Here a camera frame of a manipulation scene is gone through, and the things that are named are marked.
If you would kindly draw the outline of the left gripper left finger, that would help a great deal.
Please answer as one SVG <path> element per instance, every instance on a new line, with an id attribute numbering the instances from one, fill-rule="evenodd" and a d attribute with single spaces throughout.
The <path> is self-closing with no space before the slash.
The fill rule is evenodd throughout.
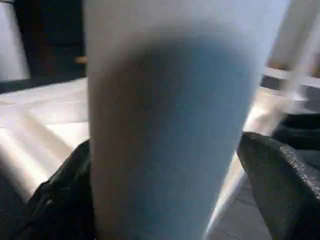
<path id="1" fill-rule="evenodd" d="M 78 145 L 28 201 L 28 240 L 93 240 L 90 142 Z"/>

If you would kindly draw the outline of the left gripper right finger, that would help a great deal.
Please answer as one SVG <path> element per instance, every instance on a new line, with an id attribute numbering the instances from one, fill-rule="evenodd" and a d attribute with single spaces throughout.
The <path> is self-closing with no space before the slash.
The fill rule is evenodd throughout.
<path id="1" fill-rule="evenodd" d="M 320 172 L 289 145 L 244 132 L 237 155 L 274 240 L 320 238 Z"/>

